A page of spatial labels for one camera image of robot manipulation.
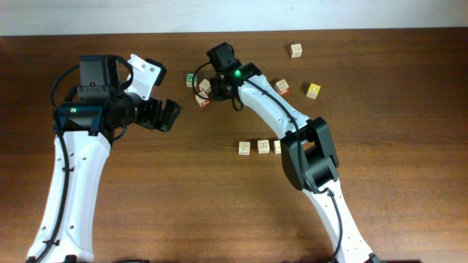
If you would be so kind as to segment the red A wooden block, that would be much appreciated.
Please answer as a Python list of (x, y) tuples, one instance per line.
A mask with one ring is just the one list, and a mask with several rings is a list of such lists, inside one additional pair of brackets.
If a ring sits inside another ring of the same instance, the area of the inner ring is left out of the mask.
[(280, 154), (281, 151), (281, 142), (279, 140), (275, 140), (273, 142), (273, 151), (275, 154)]

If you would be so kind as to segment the plain J wooden block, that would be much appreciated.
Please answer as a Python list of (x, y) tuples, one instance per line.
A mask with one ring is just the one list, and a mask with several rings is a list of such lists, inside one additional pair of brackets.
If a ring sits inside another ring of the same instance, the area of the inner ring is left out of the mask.
[(250, 142), (240, 141), (238, 145), (238, 154), (249, 155), (250, 154)]

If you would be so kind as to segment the butterfly I wooden block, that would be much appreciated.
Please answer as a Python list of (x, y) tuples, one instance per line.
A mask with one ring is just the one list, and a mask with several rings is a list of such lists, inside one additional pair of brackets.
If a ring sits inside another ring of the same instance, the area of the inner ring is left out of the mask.
[(258, 140), (257, 151), (259, 154), (269, 153), (270, 152), (269, 140)]

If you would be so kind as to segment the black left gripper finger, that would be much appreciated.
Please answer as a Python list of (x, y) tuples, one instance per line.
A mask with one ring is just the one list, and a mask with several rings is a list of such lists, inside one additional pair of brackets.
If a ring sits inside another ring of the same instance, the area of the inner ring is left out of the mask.
[(155, 109), (155, 116), (154, 116), (154, 128), (159, 129), (161, 118), (162, 118), (162, 100), (156, 99), (155, 105), (156, 105), (156, 109)]
[(173, 123), (181, 113), (182, 107), (171, 99), (166, 100), (165, 108), (159, 122), (159, 130), (161, 132), (168, 132), (171, 130)]

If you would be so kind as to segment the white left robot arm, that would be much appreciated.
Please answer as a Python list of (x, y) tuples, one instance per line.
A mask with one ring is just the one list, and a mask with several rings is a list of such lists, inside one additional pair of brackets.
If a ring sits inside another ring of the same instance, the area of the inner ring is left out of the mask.
[(151, 97), (166, 68), (132, 54), (81, 56), (80, 84), (53, 106), (53, 177), (27, 262), (92, 262), (99, 181), (117, 129), (132, 124), (168, 132), (181, 106)]

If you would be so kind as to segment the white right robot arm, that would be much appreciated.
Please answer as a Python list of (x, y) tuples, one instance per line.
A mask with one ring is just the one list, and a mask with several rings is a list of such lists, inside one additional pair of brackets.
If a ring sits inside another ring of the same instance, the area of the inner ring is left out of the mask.
[(345, 202), (331, 131), (321, 117), (292, 107), (252, 63), (215, 66), (216, 99), (237, 99), (256, 112), (279, 138), (282, 167), (292, 186), (314, 205), (333, 246), (332, 262), (378, 262)]

